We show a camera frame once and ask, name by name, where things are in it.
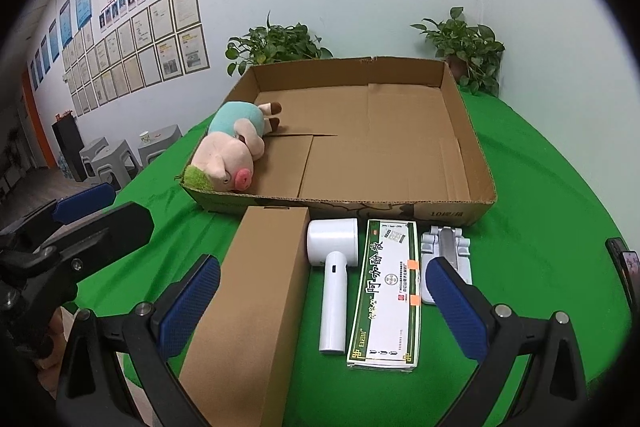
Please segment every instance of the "turquoise shirt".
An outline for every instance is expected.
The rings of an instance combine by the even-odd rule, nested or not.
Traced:
[[[211,120],[209,134],[214,131],[223,132],[229,136],[235,136],[234,124],[236,120],[247,118],[254,124],[258,136],[264,134],[264,115],[257,105],[249,102],[226,102],[220,107]]]

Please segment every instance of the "pig snout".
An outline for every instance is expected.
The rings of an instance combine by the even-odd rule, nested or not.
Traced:
[[[235,190],[247,190],[251,185],[251,171],[249,169],[240,169],[236,172],[236,179],[234,180]]]

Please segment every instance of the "stuffed animal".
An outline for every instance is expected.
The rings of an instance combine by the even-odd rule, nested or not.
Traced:
[[[278,128],[280,119],[271,117],[281,111],[277,102],[223,104],[184,172],[185,185],[214,192],[247,190],[254,161],[264,155],[262,136]]]

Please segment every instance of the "brown hoof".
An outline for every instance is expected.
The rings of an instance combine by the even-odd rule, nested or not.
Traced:
[[[280,125],[280,118],[270,118],[269,125],[271,125],[271,132],[275,132],[278,129],[278,126]]]

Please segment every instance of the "plastic stool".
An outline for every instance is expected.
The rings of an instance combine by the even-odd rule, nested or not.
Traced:
[[[92,141],[88,146],[80,151],[80,159],[82,160],[84,171],[86,172],[88,181],[92,184],[100,184],[102,182],[100,181],[100,178],[96,176],[94,168],[91,166],[91,161],[98,155],[98,152],[107,146],[109,146],[107,139],[102,137]]]
[[[151,139],[150,142],[140,140],[140,146],[138,147],[138,154],[143,167],[147,167],[149,163],[169,149],[170,145],[182,138],[182,133],[177,125],[170,125],[150,132],[149,138]]]
[[[91,160],[95,174],[116,192],[126,187],[140,173],[140,165],[126,140],[102,149]]]

